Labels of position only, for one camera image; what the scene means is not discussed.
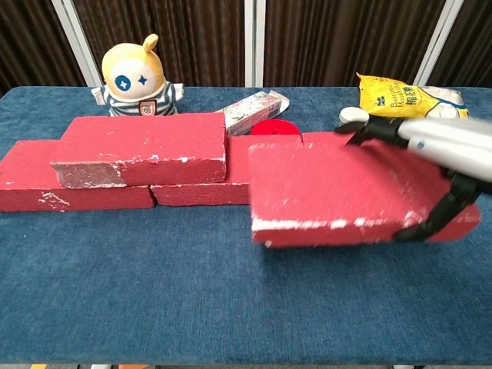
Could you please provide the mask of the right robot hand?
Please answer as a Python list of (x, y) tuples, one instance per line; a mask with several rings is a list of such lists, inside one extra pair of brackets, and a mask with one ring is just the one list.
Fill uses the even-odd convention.
[(423, 241), (454, 220), (481, 194), (491, 194), (491, 122), (463, 118), (382, 118), (349, 121), (334, 129), (349, 145), (379, 141), (412, 151), (444, 170), (450, 190), (420, 224), (393, 235), (397, 242)]

